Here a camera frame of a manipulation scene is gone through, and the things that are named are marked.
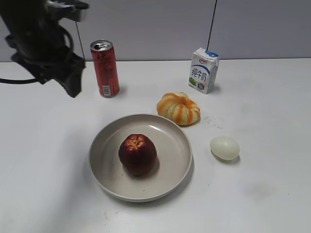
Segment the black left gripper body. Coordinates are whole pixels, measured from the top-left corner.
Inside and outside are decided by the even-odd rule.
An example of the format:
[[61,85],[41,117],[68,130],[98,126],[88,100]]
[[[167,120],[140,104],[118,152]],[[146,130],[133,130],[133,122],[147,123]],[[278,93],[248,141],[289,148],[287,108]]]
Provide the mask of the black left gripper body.
[[5,40],[15,49],[11,59],[33,75],[28,80],[5,80],[7,84],[57,81],[72,98],[82,90],[84,58],[73,51],[70,33],[50,14],[6,14],[9,35]]

